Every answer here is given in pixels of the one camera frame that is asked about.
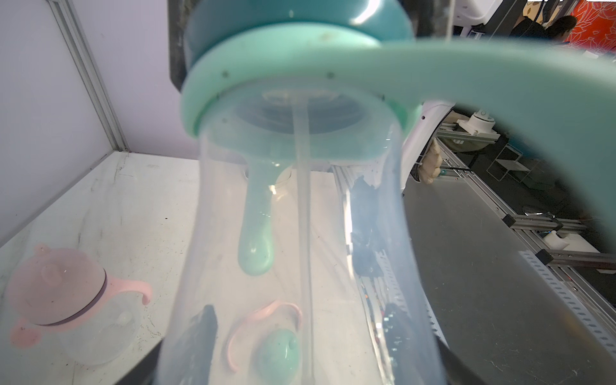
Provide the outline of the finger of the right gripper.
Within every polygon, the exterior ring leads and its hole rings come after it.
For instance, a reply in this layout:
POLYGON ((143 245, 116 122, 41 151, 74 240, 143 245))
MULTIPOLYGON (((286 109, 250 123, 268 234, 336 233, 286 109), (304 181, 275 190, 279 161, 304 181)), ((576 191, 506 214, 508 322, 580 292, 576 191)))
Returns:
POLYGON ((199 0, 168 0, 168 64, 173 86, 180 91, 186 78, 184 30, 199 0))

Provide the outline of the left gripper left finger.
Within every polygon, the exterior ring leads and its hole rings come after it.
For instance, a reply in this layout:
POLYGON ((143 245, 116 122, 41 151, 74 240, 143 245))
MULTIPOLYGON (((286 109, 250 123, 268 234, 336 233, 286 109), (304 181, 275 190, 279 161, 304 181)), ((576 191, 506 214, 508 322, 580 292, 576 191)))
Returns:
POLYGON ((161 341, 118 384, 208 384, 218 337, 215 308, 207 305, 192 317, 173 346, 161 341))

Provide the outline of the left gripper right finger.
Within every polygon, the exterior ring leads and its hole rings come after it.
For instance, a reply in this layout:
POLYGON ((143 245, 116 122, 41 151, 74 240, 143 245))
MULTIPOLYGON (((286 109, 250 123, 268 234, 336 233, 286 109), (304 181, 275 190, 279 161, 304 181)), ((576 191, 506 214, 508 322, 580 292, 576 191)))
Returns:
POLYGON ((383 321, 395 384, 485 383, 436 335, 419 334, 395 303, 386 305, 383 321))

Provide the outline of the teal bottle cap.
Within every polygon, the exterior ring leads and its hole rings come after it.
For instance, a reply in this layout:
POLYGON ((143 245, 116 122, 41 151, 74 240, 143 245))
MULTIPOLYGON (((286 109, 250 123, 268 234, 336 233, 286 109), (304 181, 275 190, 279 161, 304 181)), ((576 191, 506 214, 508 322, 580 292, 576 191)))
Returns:
POLYGON ((301 348, 297 335, 289 329, 278 329, 262 341, 255 368, 264 384, 292 384, 300 361, 301 348))

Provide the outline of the purple nipple collar back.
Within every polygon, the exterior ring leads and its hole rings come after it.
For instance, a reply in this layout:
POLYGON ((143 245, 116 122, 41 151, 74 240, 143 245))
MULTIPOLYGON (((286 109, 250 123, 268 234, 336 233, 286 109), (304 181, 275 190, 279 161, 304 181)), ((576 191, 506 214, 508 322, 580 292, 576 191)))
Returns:
POLYGON ((104 271, 103 285, 100 288, 97 295, 93 298, 93 300, 90 301, 90 303, 88 303, 88 305, 86 305, 84 308, 82 308, 80 311, 76 312, 75 314, 71 315, 70 317, 62 319, 58 322, 53 322, 49 324, 39 324, 39 326, 40 327, 62 327, 64 325, 72 326, 73 324, 77 324, 85 320, 91 314, 95 313, 94 309, 97 308, 99 304, 103 303, 103 299, 107 295, 107 292, 109 292, 109 287, 110 287, 109 281, 110 281, 110 278, 108 277, 107 271, 104 271))

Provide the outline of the clear baby bottle front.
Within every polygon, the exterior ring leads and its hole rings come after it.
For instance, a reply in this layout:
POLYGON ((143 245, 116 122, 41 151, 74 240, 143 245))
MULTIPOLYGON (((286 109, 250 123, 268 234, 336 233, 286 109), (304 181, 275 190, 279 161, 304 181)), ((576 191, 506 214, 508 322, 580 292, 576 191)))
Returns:
POLYGON ((402 130, 382 96, 317 80, 252 83, 197 117, 200 190, 165 346, 212 305, 208 384, 264 384, 278 329, 298 337, 292 384, 395 384, 388 303, 433 333, 407 232, 402 130))

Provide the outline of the teal nipple collar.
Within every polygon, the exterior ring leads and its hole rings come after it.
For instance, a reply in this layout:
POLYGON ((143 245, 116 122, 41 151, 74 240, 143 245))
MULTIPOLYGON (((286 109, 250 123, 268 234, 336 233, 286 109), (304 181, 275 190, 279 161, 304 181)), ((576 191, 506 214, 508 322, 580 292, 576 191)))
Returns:
POLYGON ((314 22, 358 30, 381 41, 414 37, 398 1, 269 0, 193 1, 176 18, 170 38, 187 69, 210 48, 246 30, 287 22, 314 22))

